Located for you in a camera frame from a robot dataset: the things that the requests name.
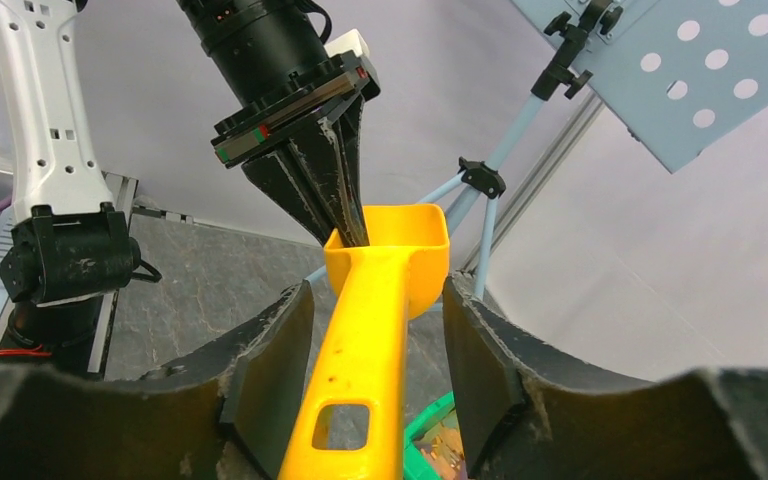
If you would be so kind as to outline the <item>yellow plastic scoop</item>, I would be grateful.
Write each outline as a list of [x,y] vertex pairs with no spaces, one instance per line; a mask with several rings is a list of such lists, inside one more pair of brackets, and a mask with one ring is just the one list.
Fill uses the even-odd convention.
[[[407,327],[438,300],[450,240],[439,205],[366,205],[369,243],[338,232],[324,245],[337,295],[291,438],[282,479],[399,479],[403,475]],[[365,444],[327,447],[335,407],[368,411]]]

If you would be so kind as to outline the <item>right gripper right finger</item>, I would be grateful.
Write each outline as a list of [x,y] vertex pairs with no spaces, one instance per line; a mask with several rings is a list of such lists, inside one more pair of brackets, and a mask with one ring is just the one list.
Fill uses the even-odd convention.
[[768,479],[768,368],[606,370],[494,312],[461,273],[443,320],[473,479]]

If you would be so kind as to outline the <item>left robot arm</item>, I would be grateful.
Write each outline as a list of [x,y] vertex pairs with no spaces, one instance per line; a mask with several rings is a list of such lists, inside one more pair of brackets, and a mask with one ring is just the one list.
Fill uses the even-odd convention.
[[[357,31],[316,30],[313,1],[184,1],[181,10],[241,103],[212,140],[320,243],[369,241],[359,180],[364,104],[380,92]],[[0,88],[16,149],[12,245],[0,279],[13,302],[0,358],[103,374],[106,296],[161,274],[130,235],[98,165],[74,48],[81,1],[0,1]]]

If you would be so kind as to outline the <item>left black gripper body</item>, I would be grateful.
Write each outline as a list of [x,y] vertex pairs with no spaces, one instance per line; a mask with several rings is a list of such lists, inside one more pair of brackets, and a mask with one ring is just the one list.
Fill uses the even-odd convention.
[[224,167],[233,168],[276,144],[280,131],[297,119],[334,98],[347,100],[358,94],[366,100],[380,94],[370,57],[337,53],[290,74],[284,83],[217,123],[217,136],[211,140],[214,153]]

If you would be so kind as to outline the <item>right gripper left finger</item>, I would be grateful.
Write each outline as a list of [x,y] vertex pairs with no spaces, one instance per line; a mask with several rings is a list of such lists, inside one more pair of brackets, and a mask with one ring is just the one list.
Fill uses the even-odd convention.
[[137,380],[0,365],[0,479],[273,479],[303,396],[314,296],[260,314]]

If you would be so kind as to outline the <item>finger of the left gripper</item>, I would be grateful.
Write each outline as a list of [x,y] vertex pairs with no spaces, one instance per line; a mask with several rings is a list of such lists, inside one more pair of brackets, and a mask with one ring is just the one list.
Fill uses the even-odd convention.
[[341,220],[338,149],[325,135],[297,135],[245,162],[246,178],[325,244]]
[[322,120],[325,166],[322,207],[325,229],[336,230],[347,247],[369,245],[360,195],[360,123],[363,96],[340,98]]

